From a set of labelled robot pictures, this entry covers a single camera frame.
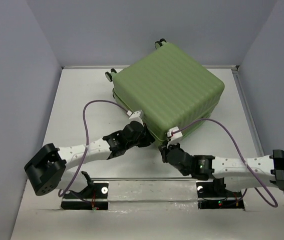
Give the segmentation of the green suitcase with blue lining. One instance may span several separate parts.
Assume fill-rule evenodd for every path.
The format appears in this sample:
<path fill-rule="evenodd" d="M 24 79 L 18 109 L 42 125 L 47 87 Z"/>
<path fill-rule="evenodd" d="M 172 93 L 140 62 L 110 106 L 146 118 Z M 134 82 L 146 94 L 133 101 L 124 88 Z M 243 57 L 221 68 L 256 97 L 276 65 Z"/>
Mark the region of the green suitcase with blue lining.
<path fill-rule="evenodd" d="M 142 111 L 142 120 L 157 144 L 181 130 L 185 138 L 209 118 L 224 91 L 222 80 L 182 49 L 165 39 L 155 51 L 132 65 L 105 72 L 113 84 L 113 98 L 131 112 Z"/>

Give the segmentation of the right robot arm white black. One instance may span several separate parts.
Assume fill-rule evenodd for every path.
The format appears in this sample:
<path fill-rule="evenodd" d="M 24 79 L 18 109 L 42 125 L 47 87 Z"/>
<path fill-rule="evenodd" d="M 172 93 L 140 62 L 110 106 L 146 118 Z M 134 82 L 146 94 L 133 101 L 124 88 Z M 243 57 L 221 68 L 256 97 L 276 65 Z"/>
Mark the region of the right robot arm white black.
<path fill-rule="evenodd" d="M 217 196 L 243 189 L 277 188 L 284 192 L 284 150 L 253 158 L 226 158 L 212 155 L 190 155 L 180 144 L 161 145 L 162 160 L 183 176 L 199 181 L 213 180 Z"/>

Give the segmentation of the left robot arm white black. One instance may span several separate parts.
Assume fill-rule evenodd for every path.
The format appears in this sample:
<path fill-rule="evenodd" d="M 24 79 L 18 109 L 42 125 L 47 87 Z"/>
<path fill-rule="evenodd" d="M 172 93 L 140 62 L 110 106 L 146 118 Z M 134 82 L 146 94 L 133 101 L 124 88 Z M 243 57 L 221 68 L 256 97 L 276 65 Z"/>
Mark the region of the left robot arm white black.
<path fill-rule="evenodd" d="M 104 161 L 120 157 L 133 148 L 145 148 L 152 145 L 155 138 L 147 126 L 137 121 L 127 124 L 122 130 L 89 143 L 71 147 L 56 147 L 53 143 L 44 145 L 24 166 L 35 195 L 44 196 L 51 191 L 74 191 L 86 198 L 92 193 L 88 174 L 76 176 L 70 169 L 93 161 Z"/>

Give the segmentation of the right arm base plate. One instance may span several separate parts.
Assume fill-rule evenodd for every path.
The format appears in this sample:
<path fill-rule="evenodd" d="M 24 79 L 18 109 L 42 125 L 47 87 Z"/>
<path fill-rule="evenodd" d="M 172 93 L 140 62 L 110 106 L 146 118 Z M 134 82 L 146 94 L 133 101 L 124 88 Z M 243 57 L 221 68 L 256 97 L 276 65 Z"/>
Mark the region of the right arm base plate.
<path fill-rule="evenodd" d="M 241 192 L 217 191 L 212 181 L 197 183 L 197 197 L 200 210 L 244 209 Z"/>

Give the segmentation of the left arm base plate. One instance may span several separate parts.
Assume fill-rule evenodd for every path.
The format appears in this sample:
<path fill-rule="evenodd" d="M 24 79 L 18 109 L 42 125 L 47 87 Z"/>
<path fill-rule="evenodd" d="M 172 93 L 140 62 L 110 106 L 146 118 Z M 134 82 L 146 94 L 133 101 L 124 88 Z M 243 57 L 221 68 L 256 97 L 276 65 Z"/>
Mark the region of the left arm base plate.
<path fill-rule="evenodd" d="M 60 208 L 63 210 L 108 210 L 108 181 L 95 181 L 94 185 L 88 186 L 81 192 L 69 192 L 64 195 Z"/>

